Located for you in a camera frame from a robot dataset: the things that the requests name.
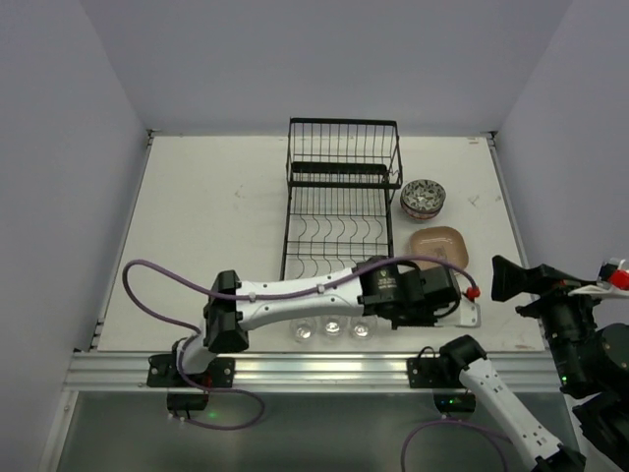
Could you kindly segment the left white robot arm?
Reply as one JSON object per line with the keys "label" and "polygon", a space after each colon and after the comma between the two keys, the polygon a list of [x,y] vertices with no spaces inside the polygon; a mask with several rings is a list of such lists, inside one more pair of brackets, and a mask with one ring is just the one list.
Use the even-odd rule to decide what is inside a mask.
{"label": "left white robot arm", "polygon": [[200,333],[176,348],[180,375],[203,373],[220,354],[246,351],[263,326],[317,317],[375,316],[392,328],[433,326],[457,307],[461,290],[449,263],[422,270],[411,258],[371,257],[311,278],[250,282],[220,273],[207,292]]}

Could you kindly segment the clear drinking glass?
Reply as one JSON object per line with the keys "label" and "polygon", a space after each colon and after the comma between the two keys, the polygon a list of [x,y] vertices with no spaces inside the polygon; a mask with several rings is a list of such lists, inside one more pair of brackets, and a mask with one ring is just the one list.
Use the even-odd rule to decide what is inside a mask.
{"label": "clear drinking glass", "polygon": [[347,326],[347,317],[327,316],[321,318],[321,332],[326,340],[339,339],[345,333]]}
{"label": "clear drinking glass", "polygon": [[363,317],[351,319],[349,324],[350,336],[356,340],[369,340],[377,332],[377,319],[374,317]]}
{"label": "clear drinking glass", "polygon": [[316,319],[306,318],[293,320],[289,324],[292,338],[299,343],[310,342],[317,332]]}

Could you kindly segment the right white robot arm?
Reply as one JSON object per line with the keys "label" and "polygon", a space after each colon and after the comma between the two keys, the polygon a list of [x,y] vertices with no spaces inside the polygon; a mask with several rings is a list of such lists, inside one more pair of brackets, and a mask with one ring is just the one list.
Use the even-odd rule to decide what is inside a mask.
{"label": "right white robot arm", "polygon": [[[534,301],[518,315],[541,323],[559,390],[577,400],[572,413],[582,436],[621,471],[628,468],[628,325],[597,325],[595,308],[628,296],[628,262],[601,264],[593,280],[550,265],[524,268],[492,259],[490,296],[506,302],[520,294]],[[555,438],[507,387],[480,343],[460,336],[436,359],[450,380],[469,390],[489,411],[531,471],[584,471],[588,457]]]}

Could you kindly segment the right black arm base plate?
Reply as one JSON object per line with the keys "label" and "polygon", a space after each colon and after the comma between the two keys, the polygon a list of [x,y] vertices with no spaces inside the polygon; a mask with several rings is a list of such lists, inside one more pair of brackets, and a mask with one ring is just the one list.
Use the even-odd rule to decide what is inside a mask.
{"label": "right black arm base plate", "polygon": [[460,388],[461,384],[448,374],[439,354],[431,347],[424,347],[416,356],[406,360],[409,388]]}

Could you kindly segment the brown square plate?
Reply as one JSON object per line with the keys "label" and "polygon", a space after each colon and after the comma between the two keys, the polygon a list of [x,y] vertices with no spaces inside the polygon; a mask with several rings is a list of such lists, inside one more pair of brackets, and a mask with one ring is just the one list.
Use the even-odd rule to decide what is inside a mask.
{"label": "brown square plate", "polygon": [[420,229],[409,238],[409,250],[413,255],[441,259],[466,268],[469,254],[462,234],[450,226]]}

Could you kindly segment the blue patterned bowl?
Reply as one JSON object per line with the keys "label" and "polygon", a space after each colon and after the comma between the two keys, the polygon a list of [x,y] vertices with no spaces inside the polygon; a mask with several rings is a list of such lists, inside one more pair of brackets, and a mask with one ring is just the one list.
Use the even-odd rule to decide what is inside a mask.
{"label": "blue patterned bowl", "polygon": [[420,211],[415,210],[409,206],[407,206],[404,202],[400,203],[402,210],[412,219],[416,221],[429,221],[437,217],[441,211],[441,208],[437,208],[432,211]]}

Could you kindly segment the black white leaf bowl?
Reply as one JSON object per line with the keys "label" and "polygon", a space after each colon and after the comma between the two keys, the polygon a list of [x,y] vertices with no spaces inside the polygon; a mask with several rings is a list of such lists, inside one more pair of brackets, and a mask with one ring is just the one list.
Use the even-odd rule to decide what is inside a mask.
{"label": "black white leaf bowl", "polygon": [[446,200],[445,189],[430,179],[418,179],[407,183],[400,195],[401,202],[417,212],[440,211]]}

